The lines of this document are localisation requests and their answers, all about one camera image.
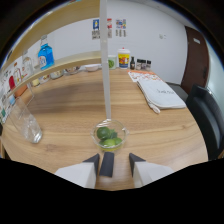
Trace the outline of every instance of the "white pole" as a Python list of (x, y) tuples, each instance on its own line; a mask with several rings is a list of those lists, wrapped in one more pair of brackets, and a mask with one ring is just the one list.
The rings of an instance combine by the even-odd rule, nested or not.
[(111, 119), (110, 106), (110, 76), (108, 66), (108, 44), (107, 44), (107, 0), (100, 0), (100, 47), (101, 64), (103, 74), (104, 100), (106, 107), (106, 117)]

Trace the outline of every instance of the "chair backrest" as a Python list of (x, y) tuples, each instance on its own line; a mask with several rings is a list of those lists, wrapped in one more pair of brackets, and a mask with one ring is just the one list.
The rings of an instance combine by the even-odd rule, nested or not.
[(206, 88), (193, 85), (186, 104), (202, 132), (209, 160), (217, 159), (224, 149), (224, 118), (217, 102)]

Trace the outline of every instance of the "wooden table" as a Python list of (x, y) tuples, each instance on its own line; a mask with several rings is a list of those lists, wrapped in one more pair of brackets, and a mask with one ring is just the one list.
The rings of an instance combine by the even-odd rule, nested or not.
[[(110, 80), (112, 119), (124, 124), (130, 135), (115, 154), (113, 177), (97, 176), (96, 189), (134, 188), (129, 153), (174, 171), (208, 161), (202, 134), (187, 108), (156, 114), (127, 70), (110, 70)], [(103, 153), (94, 145), (90, 131), (106, 119), (102, 71), (63, 76), (33, 87), (33, 92), (35, 98), (28, 108), (43, 137), (38, 144), (27, 142), (8, 118), (2, 142), (10, 158), (55, 173), (99, 153), (99, 172)], [(28, 90), (22, 95), (25, 102), (30, 97)]]

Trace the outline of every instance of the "cup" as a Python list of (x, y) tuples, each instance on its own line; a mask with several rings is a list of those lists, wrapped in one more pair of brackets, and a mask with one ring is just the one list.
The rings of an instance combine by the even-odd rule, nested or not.
[(27, 141), (31, 143), (38, 143), (40, 141), (42, 131), (21, 97), (16, 98), (15, 104), (11, 105), (9, 117), (18, 132)]
[(117, 56), (116, 55), (108, 56), (108, 65), (109, 65), (109, 69), (116, 69), (116, 67), (117, 67)]

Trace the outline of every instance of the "white bag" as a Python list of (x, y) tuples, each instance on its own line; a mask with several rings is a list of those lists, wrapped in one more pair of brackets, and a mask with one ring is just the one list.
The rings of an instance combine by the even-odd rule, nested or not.
[(159, 109), (186, 107), (185, 102), (162, 80), (139, 80), (137, 84), (156, 113), (160, 113)]

